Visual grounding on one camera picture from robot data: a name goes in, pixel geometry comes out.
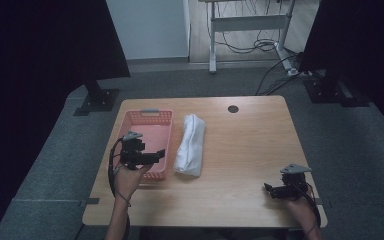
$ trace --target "basket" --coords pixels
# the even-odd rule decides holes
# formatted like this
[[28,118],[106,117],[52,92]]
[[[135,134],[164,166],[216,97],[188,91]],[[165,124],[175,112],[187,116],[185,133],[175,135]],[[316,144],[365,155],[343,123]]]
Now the basket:
[[[143,153],[155,153],[165,149],[165,157],[144,175],[142,182],[158,182],[166,178],[167,157],[169,155],[169,145],[171,130],[173,127],[173,111],[168,109],[140,109],[128,110],[124,116],[123,122],[118,132],[121,138],[128,131],[143,134],[142,142],[145,143]],[[116,152],[120,152],[121,146],[118,146]],[[114,159],[114,166],[119,159]]]

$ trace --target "wall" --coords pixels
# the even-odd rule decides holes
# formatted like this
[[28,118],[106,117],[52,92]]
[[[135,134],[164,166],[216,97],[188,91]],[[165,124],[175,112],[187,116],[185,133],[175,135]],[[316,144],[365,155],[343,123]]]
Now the wall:
[[107,4],[127,59],[189,56],[187,0],[107,0]]

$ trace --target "black monitor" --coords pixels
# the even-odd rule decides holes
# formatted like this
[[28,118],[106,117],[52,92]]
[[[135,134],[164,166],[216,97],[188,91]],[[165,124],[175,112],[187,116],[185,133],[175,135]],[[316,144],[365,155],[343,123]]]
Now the black monitor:
[[317,70],[322,76],[305,83],[313,102],[368,98],[384,114],[384,1],[321,1],[299,66]]

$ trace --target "white cloth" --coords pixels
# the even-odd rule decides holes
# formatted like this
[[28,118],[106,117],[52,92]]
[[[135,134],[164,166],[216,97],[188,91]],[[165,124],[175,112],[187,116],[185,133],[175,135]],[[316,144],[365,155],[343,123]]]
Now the white cloth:
[[201,176],[202,150],[205,122],[195,114],[183,119],[183,139],[177,150],[174,171],[192,176]]

